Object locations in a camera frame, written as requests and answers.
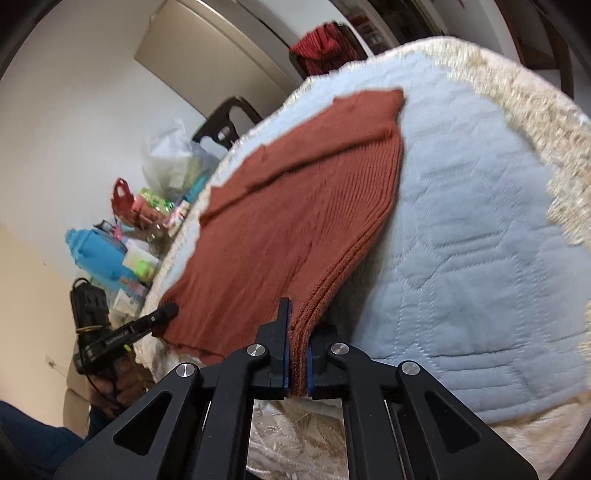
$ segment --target red bag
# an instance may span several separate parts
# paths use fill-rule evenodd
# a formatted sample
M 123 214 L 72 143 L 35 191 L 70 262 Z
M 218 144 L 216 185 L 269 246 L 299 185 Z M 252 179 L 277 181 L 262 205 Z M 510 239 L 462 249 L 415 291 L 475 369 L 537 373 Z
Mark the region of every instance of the red bag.
M 134 204 L 134 195 L 124 179 L 117 179 L 113 187 L 111 208 L 113 215 L 119 218 L 128 218 L 131 214 L 131 206 Z

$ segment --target light blue quilted blanket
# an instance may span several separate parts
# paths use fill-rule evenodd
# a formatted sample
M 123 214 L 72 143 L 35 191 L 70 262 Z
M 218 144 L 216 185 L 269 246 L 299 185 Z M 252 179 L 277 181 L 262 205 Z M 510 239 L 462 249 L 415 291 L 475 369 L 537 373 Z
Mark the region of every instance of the light blue quilted blanket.
M 578 353 L 591 255 L 549 224 L 551 176 L 501 109 L 422 53 L 320 77 L 245 141 L 223 184 L 261 144 L 335 96 L 402 87 L 400 197 L 329 309 L 372 358 L 424 365 L 484 421 L 536 413 L 586 389 Z M 192 225 L 188 238 L 197 238 Z M 187 241 L 165 283 L 193 252 Z

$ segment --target quilted bed cover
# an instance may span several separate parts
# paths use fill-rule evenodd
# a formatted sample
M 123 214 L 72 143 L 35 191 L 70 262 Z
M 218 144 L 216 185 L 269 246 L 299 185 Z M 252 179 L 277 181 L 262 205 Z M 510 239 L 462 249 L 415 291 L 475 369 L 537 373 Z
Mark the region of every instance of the quilted bed cover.
M 391 364 L 416 360 L 485 421 L 504 421 L 497 432 L 547 478 L 590 413 L 585 312 L 591 255 L 584 245 L 589 219 L 573 220 L 571 207 L 580 205 L 573 185 L 580 179 L 565 173 L 566 159 L 581 145 L 557 137 L 566 126 L 580 135 L 589 126 L 560 92 L 470 44 L 417 42 L 306 82 L 234 146 L 212 184 L 223 184 L 257 146 L 318 113 L 335 96 L 394 87 L 406 96 L 398 206 L 328 317 L 372 358 Z M 535 121 L 541 107 L 550 116 Z M 201 195 L 175 241 L 146 311 L 182 273 L 208 194 L 209 189 Z M 157 378 L 178 361 L 151 338 L 137 352 Z M 278 472 L 345 478 L 341 432 L 330 420 L 339 409 L 305 400 L 286 405 L 292 417 L 309 417 L 305 432 L 299 420 L 285 424 L 289 407 L 257 405 L 249 467 L 264 478 Z M 555 425 L 567 417 L 578 421 L 565 421 L 568 427 L 556 438 Z M 323 422 L 332 425 L 332 434 L 320 432 Z M 562 440 L 550 456 L 537 453 L 544 433 L 555 444 Z M 297 441 L 287 441 L 290 436 Z M 283 443 L 290 447 L 278 449 Z M 320 458 L 317 465 L 304 461 Z

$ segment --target wall outlet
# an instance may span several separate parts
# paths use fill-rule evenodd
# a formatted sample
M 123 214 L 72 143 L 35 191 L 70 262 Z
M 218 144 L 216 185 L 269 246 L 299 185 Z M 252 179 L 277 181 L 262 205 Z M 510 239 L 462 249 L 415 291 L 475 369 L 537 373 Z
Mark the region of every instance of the wall outlet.
M 45 363 L 49 368 L 58 372 L 62 377 L 67 377 L 67 369 L 58 365 L 56 361 L 47 354 L 45 354 Z

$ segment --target knit sweater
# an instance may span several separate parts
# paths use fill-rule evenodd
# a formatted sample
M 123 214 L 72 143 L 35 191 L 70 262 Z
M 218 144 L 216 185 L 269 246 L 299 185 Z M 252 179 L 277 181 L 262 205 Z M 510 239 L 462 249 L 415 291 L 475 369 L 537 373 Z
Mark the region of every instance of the knit sweater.
M 346 63 L 361 60 L 336 23 L 316 27 L 290 48 L 308 75 L 323 75 Z
M 167 342 L 215 363 L 289 297 L 291 389 L 305 394 L 310 334 L 395 205 L 403 101 L 401 90 L 337 98 L 212 189 L 195 252 L 162 299 L 180 307 Z

